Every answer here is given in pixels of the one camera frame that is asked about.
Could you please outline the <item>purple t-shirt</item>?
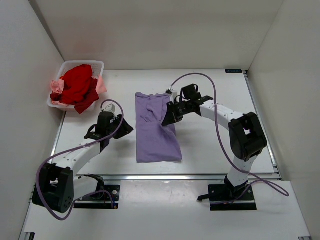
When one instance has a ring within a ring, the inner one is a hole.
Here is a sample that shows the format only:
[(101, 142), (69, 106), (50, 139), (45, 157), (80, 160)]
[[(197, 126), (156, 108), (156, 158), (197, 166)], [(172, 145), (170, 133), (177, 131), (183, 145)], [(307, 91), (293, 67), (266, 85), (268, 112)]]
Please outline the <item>purple t-shirt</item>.
[(170, 101), (166, 93), (135, 94), (136, 161), (139, 164), (182, 161), (175, 126), (162, 126)]

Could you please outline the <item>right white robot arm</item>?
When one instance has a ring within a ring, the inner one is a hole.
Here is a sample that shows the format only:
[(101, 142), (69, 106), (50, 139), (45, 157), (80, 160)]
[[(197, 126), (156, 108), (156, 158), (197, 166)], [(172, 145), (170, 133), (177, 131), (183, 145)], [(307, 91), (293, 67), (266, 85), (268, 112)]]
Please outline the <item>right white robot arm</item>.
[(233, 153), (231, 169), (224, 179), (224, 188), (230, 194), (236, 194), (248, 184), (248, 176), (254, 161), (264, 148), (267, 139), (256, 113), (241, 113), (231, 110), (211, 96), (202, 96), (195, 84), (181, 89), (180, 100), (173, 100), (166, 104), (166, 115), (162, 126), (168, 126), (183, 120), (187, 114), (195, 113), (202, 118), (214, 121), (216, 134), (224, 154), (219, 127), (222, 126), (229, 133), (230, 148)]

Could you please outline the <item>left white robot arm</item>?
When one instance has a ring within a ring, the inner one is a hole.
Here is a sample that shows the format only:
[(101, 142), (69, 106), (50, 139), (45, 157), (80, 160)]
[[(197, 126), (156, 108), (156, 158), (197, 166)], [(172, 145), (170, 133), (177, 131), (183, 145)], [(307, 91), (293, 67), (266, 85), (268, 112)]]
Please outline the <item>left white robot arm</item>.
[(111, 139), (118, 140), (134, 130), (123, 113), (115, 113), (120, 104), (114, 100), (108, 103), (100, 106), (97, 123), (88, 129), (79, 146), (49, 157), (37, 170), (31, 201), (46, 208), (57, 220), (64, 220), (58, 213), (70, 215), (76, 201), (81, 199), (105, 199), (110, 201), (111, 209), (118, 207), (103, 177), (91, 173), (78, 175), (109, 146)]

